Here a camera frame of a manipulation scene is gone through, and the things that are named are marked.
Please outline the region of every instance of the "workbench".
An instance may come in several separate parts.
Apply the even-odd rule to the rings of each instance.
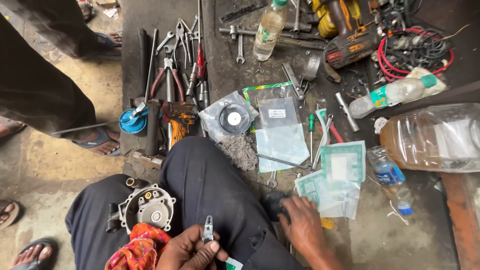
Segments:
[[[244,64],[236,63],[238,55],[238,44],[231,40],[229,35],[219,33],[219,28],[228,28],[230,25],[240,25],[244,29],[256,30],[260,21],[263,9],[259,9],[241,18],[221,23],[219,18],[229,12],[235,11],[243,6],[248,6],[251,1],[239,0],[233,3],[231,0],[203,0],[204,11],[204,50],[208,62],[208,80],[210,83],[210,100],[214,103],[218,99],[233,91],[242,90],[249,86],[260,86],[286,81],[281,69],[283,62],[288,62],[297,76],[301,74],[310,54],[321,54],[321,51],[307,49],[293,45],[278,43],[272,56],[265,62],[258,62],[253,58],[252,48],[254,37],[244,36]],[[424,5],[429,10],[436,7],[434,1],[427,0]],[[293,6],[289,2],[288,22],[295,17]],[[126,1],[123,5],[124,27],[123,27],[123,109],[129,108],[129,97],[135,97],[139,89],[139,41],[137,29],[139,27],[147,30],[149,35],[153,29],[159,29],[159,41],[163,40],[168,31],[174,31],[178,17],[182,17],[188,25],[191,25],[195,14],[197,14],[197,3],[195,0],[186,1],[154,1],[146,0]],[[366,2],[360,1],[362,16],[365,14]],[[430,23],[439,21],[437,15],[430,15]],[[455,26],[437,25],[446,28],[448,31],[457,30],[462,23],[455,23]],[[156,67],[163,66],[163,54],[156,57]],[[183,63],[183,50],[179,50],[181,63]],[[264,73],[256,72],[263,68]],[[369,60],[360,61],[349,66],[369,78],[370,89],[373,89],[376,70],[369,64]],[[190,67],[185,71],[190,74]],[[378,136],[373,133],[373,119],[366,117],[357,120],[360,131],[351,132],[349,124],[334,98],[336,92],[345,93],[353,86],[360,89],[352,72],[339,70],[344,75],[344,83],[332,84],[320,74],[310,82],[310,91],[306,96],[305,104],[300,109],[300,117],[304,123],[305,138],[308,138],[307,128],[308,115],[315,110],[315,103],[326,99],[327,111],[335,116],[335,126],[348,141],[365,140],[367,148],[378,144]],[[459,74],[461,78],[473,78],[474,75]],[[450,79],[451,88],[465,84],[465,81]],[[160,86],[160,91],[165,98],[165,85]],[[314,145],[320,143],[321,134],[314,135]],[[144,145],[144,139],[132,135],[121,135],[121,150],[123,153],[131,153],[132,149]],[[146,170],[133,162],[125,164],[124,172],[131,176],[144,179],[156,179],[158,170]],[[295,176],[287,176],[290,170],[277,174],[278,186],[275,190],[291,191],[294,187]],[[260,174],[257,171],[240,172],[243,179],[251,186],[258,196],[271,191],[266,186],[266,180],[270,173]],[[334,219],[336,227],[325,232],[329,245],[337,257],[342,261],[345,269],[458,269],[458,258],[456,255],[451,221],[448,217],[446,199],[443,193],[433,188],[439,179],[436,173],[424,171],[405,170],[408,185],[412,190],[415,214],[407,217],[410,225],[406,226],[402,221],[395,220],[395,217],[386,218],[390,212],[388,201],[380,191],[377,184],[366,180],[362,184],[360,203],[357,211],[357,219],[352,221],[346,218]]]

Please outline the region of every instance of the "hammer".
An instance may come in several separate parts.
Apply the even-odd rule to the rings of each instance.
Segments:
[[[158,155],[158,129],[160,127],[160,103],[151,99],[147,102],[148,122],[147,122],[147,145],[145,150],[138,149],[133,154],[133,160],[142,164],[145,168],[161,169],[163,160]]]

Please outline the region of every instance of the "blue flip-flop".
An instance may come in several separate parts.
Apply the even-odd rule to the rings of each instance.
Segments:
[[[105,51],[111,51],[113,48],[121,47],[121,44],[113,41],[109,36],[103,33],[95,33],[95,34],[99,36],[103,41],[105,41],[105,44],[104,44]],[[121,60],[121,55],[98,54],[98,55],[95,55],[95,57],[103,58],[103,59]]]
[[[31,262],[23,263],[17,266],[14,266],[10,268],[10,270],[50,270],[53,269],[53,266],[55,265],[55,261],[57,259],[57,254],[58,254],[58,245],[57,242],[51,238],[42,238],[35,240],[31,243],[29,243],[22,251],[20,251],[19,255],[22,254],[23,252],[27,251],[29,248],[36,246],[38,244],[41,244],[43,247],[51,246],[52,247],[52,254],[44,259],[39,261],[38,256]]]
[[[90,140],[90,141],[84,142],[84,143],[76,143],[76,142],[73,142],[73,143],[80,146],[81,148],[85,148],[85,149],[94,148],[94,147],[99,146],[101,144],[104,144],[106,142],[116,142],[116,143],[118,143],[117,140],[110,138],[107,134],[107,131],[102,127],[96,128],[96,133],[97,133],[97,136],[93,140]],[[109,156],[109,157],[118,156],[118,155],[120,155],[120,148],[117,148],[117,150],[111,152],[110,154],[106,154],[106,155]]]

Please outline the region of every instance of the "plastic bottle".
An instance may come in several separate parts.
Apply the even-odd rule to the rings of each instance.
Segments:
[[[402,169],[480,172],[480,104],[435,105],[391,117],[380,144]]]
[[[272,55],[287,20],[286,4],[287,0],[273,0],[262,16],[253,46],[253,55],[259,61],[265,61]]]
[[[382,192],[396,205],[398,212],[403,215],[413,214],[412,194],[405,183],[405,176],[388,156],[386,148],[376,146],[368,149],[367,159],[382,185]]]
[[[435,75],[429,74],[421,79],[405,78],[384,85],[370,95],[356,99],[348,108],[353,118],[363,118],[376,109],[387,107],[389,104],[409,102],[419,99],[426,87],[437,84]]]

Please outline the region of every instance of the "red patterned cloth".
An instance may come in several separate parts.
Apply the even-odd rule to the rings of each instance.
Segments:
[[[163,230],[138,223],[124,245],[105,265],[105,270],[155,270],[160,255],[172,238]]]

